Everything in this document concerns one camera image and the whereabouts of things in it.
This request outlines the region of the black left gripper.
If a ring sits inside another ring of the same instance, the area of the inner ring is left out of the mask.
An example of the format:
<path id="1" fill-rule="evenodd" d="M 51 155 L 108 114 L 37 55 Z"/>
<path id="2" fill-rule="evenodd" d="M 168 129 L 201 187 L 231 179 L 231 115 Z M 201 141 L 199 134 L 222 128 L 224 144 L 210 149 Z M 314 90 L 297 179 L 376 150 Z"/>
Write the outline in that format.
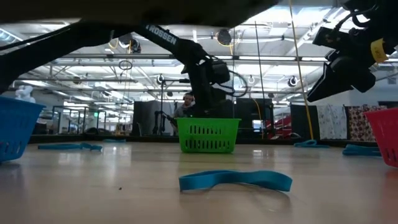
<path id="1" fill-rule="evenodd" d="M 213 60 L 188 64 L 188 76 L 195 97 L 194 117 L 218 117 L 216 101 L 213 98 L 212 87 L 208 79 L 208 75 L 213 74 L 212 65 Z"/>

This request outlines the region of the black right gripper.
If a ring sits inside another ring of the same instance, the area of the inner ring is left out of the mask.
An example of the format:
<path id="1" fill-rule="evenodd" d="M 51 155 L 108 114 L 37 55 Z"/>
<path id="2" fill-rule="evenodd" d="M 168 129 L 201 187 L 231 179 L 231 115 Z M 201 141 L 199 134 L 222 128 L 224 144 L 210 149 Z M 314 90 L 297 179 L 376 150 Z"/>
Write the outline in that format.
<path id="1" fill-rule="evenodd" d="M 307 93 L 309 102 L 353 88 L 364 93 L 374 86 L 376 77 L 369 69 L 372 60 L 366 52 L 356 48 L 343 48 L 329 51 L 325 58 L 329 64 L 323 65 L 323 74 Z"/>

